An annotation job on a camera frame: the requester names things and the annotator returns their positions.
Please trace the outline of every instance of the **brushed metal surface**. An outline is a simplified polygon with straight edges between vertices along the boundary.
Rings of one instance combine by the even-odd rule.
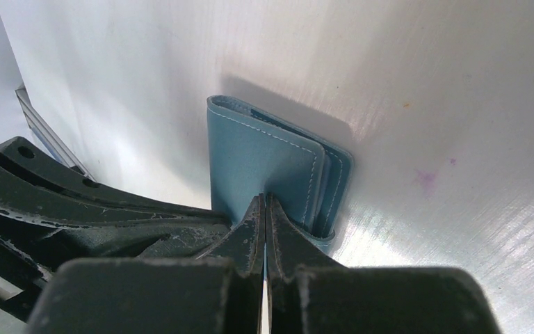
[[[534,333],[534,0],[2,1],[32,103],[102,182],[209,206],[205,97],[348,149],[330,254],[450,265]]]

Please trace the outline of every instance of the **wallet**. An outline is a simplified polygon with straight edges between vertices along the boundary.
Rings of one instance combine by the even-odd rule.
[[[212,209],[237,224],[254,196],[272,193],[298,228],[331,237],[351,155],[234,97],[207,102]]]

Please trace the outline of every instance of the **purple stain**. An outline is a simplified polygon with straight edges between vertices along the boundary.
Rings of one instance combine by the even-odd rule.
[[[416,183],[420,184],[423,188],[423,194],[425,198],[429,199],[435,192],[435,179],[436,173],[424,172],[422,170],[415,169],[416,171]]]

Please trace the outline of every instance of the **black plastic part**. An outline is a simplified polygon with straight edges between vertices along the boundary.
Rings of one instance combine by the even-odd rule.
[[[226,259],[75,260],[47,286],[27,331],[227,333],[230,308],[245,307],[230,303],[239,283]]]
[[[271,195],[267,197],[266,245],[272,332],[301,333],[299,305],[294,299],[296,291],[290,286],[297,267],[342,266],[310,243]]]
[[[241,223],[197,258],[231,259],[239,283],[233,285],[230,302],[244,308],[230,307],[226,333],[253,333],[261,325],[261,301],[265,257],[265,200],[255,196]]]
[[[24,138],[0,145],[0,308],[26,320],[41,287],[78,257],[191,257],[230,231],[225,215],[98,184]]]
[[[499,333],[459,269],[299,268],[293,290],[297,333]]]

